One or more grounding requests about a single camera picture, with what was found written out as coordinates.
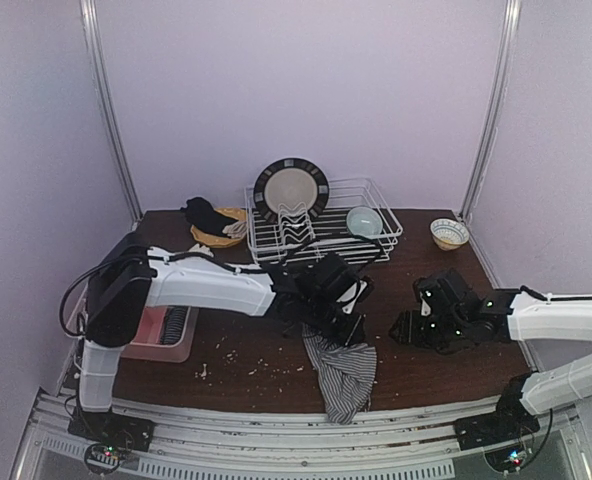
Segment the grey white striped underwear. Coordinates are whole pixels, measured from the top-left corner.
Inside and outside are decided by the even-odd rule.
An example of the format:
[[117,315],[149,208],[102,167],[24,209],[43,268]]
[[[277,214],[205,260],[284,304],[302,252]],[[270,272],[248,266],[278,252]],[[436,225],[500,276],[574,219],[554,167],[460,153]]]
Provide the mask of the grey white striped underwear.
[[350,424],[369,406],[378,365],[376,348],[366,343],[337,345],[309,325],[302,327],[302,340],[317,373],[328,421]]

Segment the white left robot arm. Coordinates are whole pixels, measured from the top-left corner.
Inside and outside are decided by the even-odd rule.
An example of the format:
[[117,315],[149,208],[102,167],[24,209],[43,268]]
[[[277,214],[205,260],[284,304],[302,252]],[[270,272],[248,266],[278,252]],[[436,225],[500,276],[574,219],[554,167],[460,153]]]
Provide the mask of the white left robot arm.
[[249,317],[283,316],[308,325],[339,346],[364,339],[356,304],[372,281],[335,252],[305,265],[236,265],[207,253],[171,253],[126,235],[86,274],[88,281],[78,402],[83,412],[106,414],[119,357],[136,337],[147,308],[190,307]]

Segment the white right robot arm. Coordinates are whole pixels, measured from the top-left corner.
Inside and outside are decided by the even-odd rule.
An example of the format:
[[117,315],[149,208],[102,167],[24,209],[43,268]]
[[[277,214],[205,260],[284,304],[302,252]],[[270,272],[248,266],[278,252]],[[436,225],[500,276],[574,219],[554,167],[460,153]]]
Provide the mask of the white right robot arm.
[[[389,335],[400,345],[450,355],[486,342],[555,340],[592,343],[592,294],[555,295],[527,286],[478,295],[449,269],[417,279],[415,310],[403,311]],[[592,353],[510,381],[497,411],[535,417],[592,397]]]

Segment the striped rolled underwear in box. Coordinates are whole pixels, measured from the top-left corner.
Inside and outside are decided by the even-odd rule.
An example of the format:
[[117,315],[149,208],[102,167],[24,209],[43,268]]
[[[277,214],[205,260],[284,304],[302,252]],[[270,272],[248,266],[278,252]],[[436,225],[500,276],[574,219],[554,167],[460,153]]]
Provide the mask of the striped rolled underwear in box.
[[184,306],[173,306],[166,310],[163,318],[160,344],[175,345],[183,336],[189,308]]

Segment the light blue bowl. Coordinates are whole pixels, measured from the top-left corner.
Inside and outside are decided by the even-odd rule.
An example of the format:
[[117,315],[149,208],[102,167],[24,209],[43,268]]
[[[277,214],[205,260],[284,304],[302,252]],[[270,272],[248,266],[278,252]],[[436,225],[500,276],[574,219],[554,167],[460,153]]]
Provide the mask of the light blue bowl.
[[351,209],[346,216],[346,225],[352,235],[373,237],[383,229],[380,214],[369,207],[359,206]]

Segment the patterned ceramic bowl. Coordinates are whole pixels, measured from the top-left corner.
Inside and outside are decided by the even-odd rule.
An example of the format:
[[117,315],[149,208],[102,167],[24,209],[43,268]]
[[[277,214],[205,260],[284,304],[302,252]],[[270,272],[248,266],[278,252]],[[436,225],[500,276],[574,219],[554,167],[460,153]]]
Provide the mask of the patterned ceramic bowl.
[[443,251],[459,249],[470,240],[468,229],[462,223],[448,218],[433,220],[430,232],[436,246]]

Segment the white beige striped sock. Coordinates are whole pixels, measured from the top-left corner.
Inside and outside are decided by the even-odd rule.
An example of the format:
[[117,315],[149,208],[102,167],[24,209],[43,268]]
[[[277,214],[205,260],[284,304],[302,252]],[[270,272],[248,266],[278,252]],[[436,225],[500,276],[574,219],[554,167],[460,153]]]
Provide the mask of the white beige striped sock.
[[247,222],[246,221],[237,221],[226,225],[222,233],[231,239],[242,239],[247,234]]

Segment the yellow plate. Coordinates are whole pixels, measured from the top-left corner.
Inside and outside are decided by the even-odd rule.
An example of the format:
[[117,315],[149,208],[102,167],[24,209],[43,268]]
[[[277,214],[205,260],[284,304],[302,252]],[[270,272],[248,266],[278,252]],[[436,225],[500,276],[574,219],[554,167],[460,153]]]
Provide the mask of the yellow plate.
[[215,209],[227,221],[219,220],[215,225],[192,225],[190,234],[198,244],[212,249],[226,249],[241,244],[247,237],[247,213],[242,208],[219,207]]

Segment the black rimmed beige plate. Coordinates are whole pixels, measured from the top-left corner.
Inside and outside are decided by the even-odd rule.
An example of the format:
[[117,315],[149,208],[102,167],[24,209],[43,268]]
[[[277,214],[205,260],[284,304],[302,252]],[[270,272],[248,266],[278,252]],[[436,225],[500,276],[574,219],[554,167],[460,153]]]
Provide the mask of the black rimmed beige plate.
[[303,208],[311,218],[319,217],[327,207],[329,195],[329,181],[317,165],[303,158],[284,158],[260,173],[252,197],[260,216],[277,223],[281,210]]

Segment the pink plastic organizer box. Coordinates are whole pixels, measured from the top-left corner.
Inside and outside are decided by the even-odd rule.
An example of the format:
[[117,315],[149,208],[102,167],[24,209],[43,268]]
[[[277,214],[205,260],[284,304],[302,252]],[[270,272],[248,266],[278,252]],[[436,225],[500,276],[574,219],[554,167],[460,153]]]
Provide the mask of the pink plastic organizer box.
[[82,340],[81,365],[115,370],[122,359],[182,363],[193,341],[197,310],[187,306],[148,307],[120,295],[108,301],[86,298],[66,333]]

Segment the aluminium front rail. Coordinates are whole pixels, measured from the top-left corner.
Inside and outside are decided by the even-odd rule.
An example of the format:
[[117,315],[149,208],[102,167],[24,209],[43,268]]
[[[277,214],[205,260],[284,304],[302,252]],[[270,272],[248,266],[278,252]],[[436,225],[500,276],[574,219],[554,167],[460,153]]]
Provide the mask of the aluminium front rail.
[[[547,443],[519,474],[495,472],[488,448],[461,450],[456,419],[490,413],[497,397],[360,413],[349,426],[323,414],[227,413],[114,401],[118,413],[153,422],[148,451],[115,475],[89,472],[89,444],[67,431],[65,394],[39,393],[10,479],[592,479],[592,455],[573,407],[556,413]],[[71,473],[47,475],[49,454]]]

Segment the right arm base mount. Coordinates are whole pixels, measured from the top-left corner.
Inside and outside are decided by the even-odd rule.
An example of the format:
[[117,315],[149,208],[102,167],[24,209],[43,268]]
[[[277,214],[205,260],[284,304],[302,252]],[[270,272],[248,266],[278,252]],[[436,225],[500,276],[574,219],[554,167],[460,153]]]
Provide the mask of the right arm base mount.
[[540,423],[531,415],[492,412],[458,419],[453,427],[461,451],[481,449],[492,470],[508,475],[527,463],[525,437],[534,440]]

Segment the right aluminium frame post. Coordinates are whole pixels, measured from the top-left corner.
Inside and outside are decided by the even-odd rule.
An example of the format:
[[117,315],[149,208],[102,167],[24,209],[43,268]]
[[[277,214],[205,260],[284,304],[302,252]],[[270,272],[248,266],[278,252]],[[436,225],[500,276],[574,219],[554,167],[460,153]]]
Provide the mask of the right aluminium frame post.
[[498,125],[503,111],[503,104],[507,94],[521,8],[522,1],[520,0],[507,0],[505,2],[502,29],[487,110],[473,169],[459,212],[459,217],[464,223],[469,223],[473,218],[473,212],[482,191],[485,174],[491,160]]

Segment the aluminium frame post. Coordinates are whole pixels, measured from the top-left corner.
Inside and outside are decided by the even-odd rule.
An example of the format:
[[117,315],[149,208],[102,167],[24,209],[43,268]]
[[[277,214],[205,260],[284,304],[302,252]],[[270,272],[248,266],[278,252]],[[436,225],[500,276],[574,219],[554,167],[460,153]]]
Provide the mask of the aluminium frame post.
[[507,0],[505,2],[502,29],[487,110],[473,169],[459,212],[459,217],[464,223],[469,223],[473,218],[473,212],[482,191],[485,174],[491,160],[498,125],[503,111],[503,104],[507,94],[521,8],[522,1],[520,0]]
[[82,15],[86,48],[90,57],[101,117],[105,125],[112,160],[116,168],[121,190],[132,221],[138,223],[143,217],[143,211],[128,166],[113,104],[107,68],[103,55],[102,38],[97,15],[97,2],[93,0],[81,0],[79,5]]

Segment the left aluminium frame post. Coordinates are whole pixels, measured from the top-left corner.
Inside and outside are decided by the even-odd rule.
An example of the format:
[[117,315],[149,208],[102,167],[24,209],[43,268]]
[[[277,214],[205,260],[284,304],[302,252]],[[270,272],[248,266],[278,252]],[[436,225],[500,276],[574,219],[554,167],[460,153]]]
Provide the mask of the left aluminium frame post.
[[138,223],[143,217],[143,211],[128,166],[113,104],[107,68],[103,55],[102,38],[97,15],[97,2],[93,0],[81,0],[79,5],[82,15],[86,48],[90,57],[101,117],[105,125],[112,160],[116,168],[121,190],[132,221]]

